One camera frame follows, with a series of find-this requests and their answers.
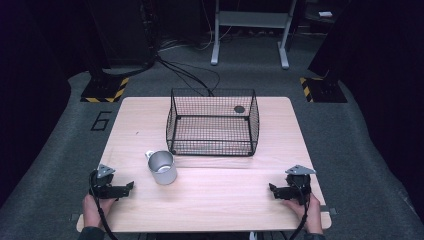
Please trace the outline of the black cabinet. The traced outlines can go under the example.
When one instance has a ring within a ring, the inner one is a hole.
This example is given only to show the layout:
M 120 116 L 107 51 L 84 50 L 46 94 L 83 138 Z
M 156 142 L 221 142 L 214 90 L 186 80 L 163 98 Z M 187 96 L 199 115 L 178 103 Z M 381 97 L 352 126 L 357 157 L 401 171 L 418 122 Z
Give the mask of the black cabinet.
M 153 0 L 87 0 L 110 67 L 150 68 L 157 43 Z

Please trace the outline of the person's right hand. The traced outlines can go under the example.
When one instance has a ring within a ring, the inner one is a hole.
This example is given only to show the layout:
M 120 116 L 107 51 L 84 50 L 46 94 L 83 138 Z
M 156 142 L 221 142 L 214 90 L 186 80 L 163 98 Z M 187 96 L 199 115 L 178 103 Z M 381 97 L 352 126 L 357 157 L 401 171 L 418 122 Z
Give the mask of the person's right hand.
M 304 205 L 300 205 L 296 200 L 284 200 L 283 204 L 291 209 L 298 217 L 299 220 L 303 219 L 306 215 L 306 220 L 303 224 L 303 229 L 308 234 L 320 234 L 323 235 L 324 231 L 322 228 L 321 221 L 321 205 L 320 201 L 315 197 L 313 193 L 310 193 L 307 208 Z

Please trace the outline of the silver metal cup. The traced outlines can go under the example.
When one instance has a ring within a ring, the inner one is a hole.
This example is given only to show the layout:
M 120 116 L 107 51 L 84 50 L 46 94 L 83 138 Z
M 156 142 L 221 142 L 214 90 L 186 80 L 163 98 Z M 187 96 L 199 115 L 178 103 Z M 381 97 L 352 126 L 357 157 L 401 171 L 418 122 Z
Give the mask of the silver metal cup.
M 147 151 L 145 153 L 148 168 L 157 184 L 169 185 L 177 178 L 177 169 L 173 155 L 168 151 Z

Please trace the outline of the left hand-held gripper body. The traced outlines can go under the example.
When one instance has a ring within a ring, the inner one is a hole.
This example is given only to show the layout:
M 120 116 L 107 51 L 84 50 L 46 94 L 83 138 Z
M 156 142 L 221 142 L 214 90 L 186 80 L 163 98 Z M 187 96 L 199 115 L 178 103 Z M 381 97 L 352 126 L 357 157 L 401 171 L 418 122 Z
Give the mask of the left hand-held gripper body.
M 89 176 L 89 194 L 100 199 L 113 199 L 111 182 L 115 170 L 100 164 Z

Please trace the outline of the black hazard-striped stand base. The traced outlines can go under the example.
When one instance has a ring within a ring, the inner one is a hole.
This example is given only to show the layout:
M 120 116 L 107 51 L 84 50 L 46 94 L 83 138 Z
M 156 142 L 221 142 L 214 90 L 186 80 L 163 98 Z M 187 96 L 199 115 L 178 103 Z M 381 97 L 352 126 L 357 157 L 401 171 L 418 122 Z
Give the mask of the black hazard-striped stand base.
M 80 101 L 90 103 L 118 102 L 128 81 L 128 78 L 112 76 L 100 81 L 91 79 L 83 90 Z
M 300 83 L 310 103 L 346 103 L 347 99 L 337 82 L 323 78 L 301 77 Z

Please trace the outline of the dark curtain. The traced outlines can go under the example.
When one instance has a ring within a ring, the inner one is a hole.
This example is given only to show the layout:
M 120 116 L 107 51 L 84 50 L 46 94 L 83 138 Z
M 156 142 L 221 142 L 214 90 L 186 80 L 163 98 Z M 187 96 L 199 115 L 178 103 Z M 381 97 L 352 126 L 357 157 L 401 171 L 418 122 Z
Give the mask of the dark curtain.
M 37 158 L 87 68 L 85 0 L 0 0 L 0 207 Z
M 424 223 L 424 0 L 351 0 L 309 70 L 350 90 Z

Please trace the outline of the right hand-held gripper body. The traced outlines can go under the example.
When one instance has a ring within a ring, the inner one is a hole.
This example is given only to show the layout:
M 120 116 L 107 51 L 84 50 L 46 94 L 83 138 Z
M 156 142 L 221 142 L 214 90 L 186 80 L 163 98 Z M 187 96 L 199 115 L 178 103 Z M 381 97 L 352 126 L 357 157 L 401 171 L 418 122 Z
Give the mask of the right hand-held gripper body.
M 314 169 L 295 165 L 285 171 L 286 182 L 289 187 L 289 199 L 296 199 L 300 205 L 307 202 L 306 196 L 311 193 L 311 175 Z

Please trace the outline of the black wire mesh basket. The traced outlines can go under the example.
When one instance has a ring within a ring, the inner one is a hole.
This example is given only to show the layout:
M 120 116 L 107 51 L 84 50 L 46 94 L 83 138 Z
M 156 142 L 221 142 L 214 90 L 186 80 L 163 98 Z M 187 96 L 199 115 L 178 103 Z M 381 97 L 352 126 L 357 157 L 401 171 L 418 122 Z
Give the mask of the black wire mesh basket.
M 236 113 L 243 106 L 244 113 Z M 260 133 L 253 89 L 171 90 L 166 125 L 168 150 L 187 156 L 252 156 Z

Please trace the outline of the white metal desk frame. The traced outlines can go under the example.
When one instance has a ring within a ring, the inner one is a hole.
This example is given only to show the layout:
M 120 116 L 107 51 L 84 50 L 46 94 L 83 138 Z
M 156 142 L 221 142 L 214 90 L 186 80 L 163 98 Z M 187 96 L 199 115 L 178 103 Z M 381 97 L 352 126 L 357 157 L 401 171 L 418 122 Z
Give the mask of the white metal desk frame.
M 220 51 L 220 27 L 256 27 L 256 28 L 274 28 L 282 29 L 283 35 L 277 43 L 281 67 L 284 70 L 289 69 L 289 61 L 287 57 L 286 42 L 294 17 L 297 0 L 289 0 L 290 8 L 283 13 L 266 13 L 266 12 L 239 12 L 239 11 L 223 11 L 220 9 L 220 0 L 215 0 L 215 33 L 214 45 L 211 55 L 211 65 L 216 66 L 219 62 Z

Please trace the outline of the person's left hand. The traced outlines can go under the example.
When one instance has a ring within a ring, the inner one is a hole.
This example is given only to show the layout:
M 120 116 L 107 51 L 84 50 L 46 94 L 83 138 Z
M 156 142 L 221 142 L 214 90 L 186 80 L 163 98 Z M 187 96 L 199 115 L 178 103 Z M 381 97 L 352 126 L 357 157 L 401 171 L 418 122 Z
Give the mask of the person's left hand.
M 104 216 L 107 216 L 115 203 L 114 199 L 100 199 L 99 206 L 104 212 Z M 102 228 L 102 220 L 95 199 L 92 195 L 87 194 L 82 200 L 83 207 L 83 219 L 85 227 L 97 227 Z

